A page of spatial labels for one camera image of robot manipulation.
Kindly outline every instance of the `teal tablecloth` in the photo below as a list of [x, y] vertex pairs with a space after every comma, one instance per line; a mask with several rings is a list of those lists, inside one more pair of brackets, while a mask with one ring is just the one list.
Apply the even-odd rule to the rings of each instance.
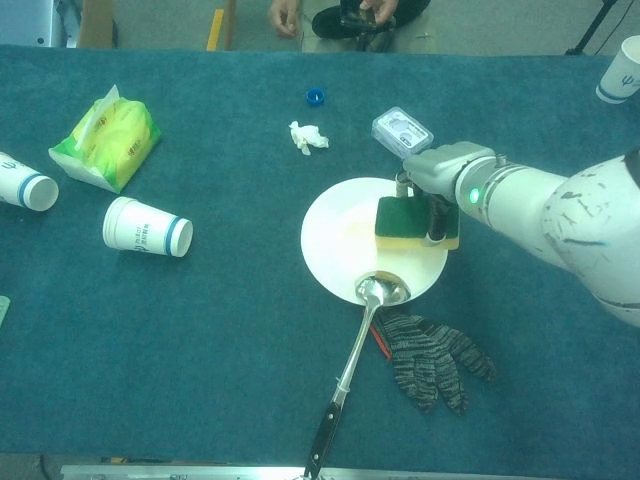
[[[303, 465], [361, 311], [316, 282], [299, 232], [327, 187], [398, 170], [372, 120], [397, 105], [435, 145], [570, 175], [640, 143], [640, 96], [595, 96], [609, 61], [1, 47], [0, 151], [60, 197], [45, 213], [0, 204], [0, 451]], [[114, 83], [164, 135], [123, 194], [193, 221], [182, 259], [106, 248], [114, 194], [48, 158]], [[293, 120], [330, 148], [302, 156]], [[369, 338], [329, 466], [637, 478], [640, 330], [576, 278], [464, 218], [410, 308], [470, 335], [497, 380], [465, 374], [465, 416], [423, 414]]]

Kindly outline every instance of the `yellow-green tissue package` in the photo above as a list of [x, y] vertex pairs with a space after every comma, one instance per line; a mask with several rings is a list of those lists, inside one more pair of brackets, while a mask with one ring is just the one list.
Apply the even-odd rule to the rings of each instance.
[[159, 139], [144, 103], [120, 97], [114, 85], [49, 156], [70, 177], [120, 193]]

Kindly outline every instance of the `hand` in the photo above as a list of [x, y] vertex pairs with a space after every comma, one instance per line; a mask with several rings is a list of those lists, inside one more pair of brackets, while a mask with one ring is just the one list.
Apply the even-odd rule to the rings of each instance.
[[300, 0], [272, 0], [269, 21], [278, 35], [292, 38], [298, 34]]
[[451, 410], [466, 411], [469, 398], [456, 361], [477, 377], [495, 378], [491, 359], [458, 330], [386, 309], [378, 310], [374, 322], [391, 352], [396, 382], [422, 410], [431, 410], [440, 392]]
[[398, 7], [398, 0], [362, 0], [360, 8], [369, 10], [373, 8], [376, 15], [376, 24], [384, 25], [393, 16]]

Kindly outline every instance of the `blue bottle cap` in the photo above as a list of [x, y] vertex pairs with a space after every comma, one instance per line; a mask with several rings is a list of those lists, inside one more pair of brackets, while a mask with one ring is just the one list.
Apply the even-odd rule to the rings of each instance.
[[307, 103], [312, 107], [319, 107], [324, 103], [324, 91], [321, 88], [312, 88], [307, 92]]

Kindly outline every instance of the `floor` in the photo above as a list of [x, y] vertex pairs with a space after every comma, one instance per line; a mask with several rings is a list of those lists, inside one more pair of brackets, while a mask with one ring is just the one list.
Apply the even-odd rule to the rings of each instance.
[[[307, 17], [320, 5], [337, 0], [307, 0]], [[432, 0], [412, 26], [412, 53], [454, 55], [562, 55], [575, 47], [602, 6], [602, 0]], [[270, 0], [239, 1], [233, 49], [237, 51], [331, 51], [348, 44], [326, 45], [306, 38], [278, 38], [267, 21]], [[624, 21], [607, 40], [622, 15]], [[119, 48], [205, 50], [216, 9], [224, 0], [115, 0]], [[638, 34], [640, 2], [618, 1], [584, 49], [585, 54], [614, 55], [622, 40]], [[218, 41], [221, 49], [224, 31]], [[99, 458], [0, 454], [3, 480], [61, 479], [69, 463], [97, 463]]]

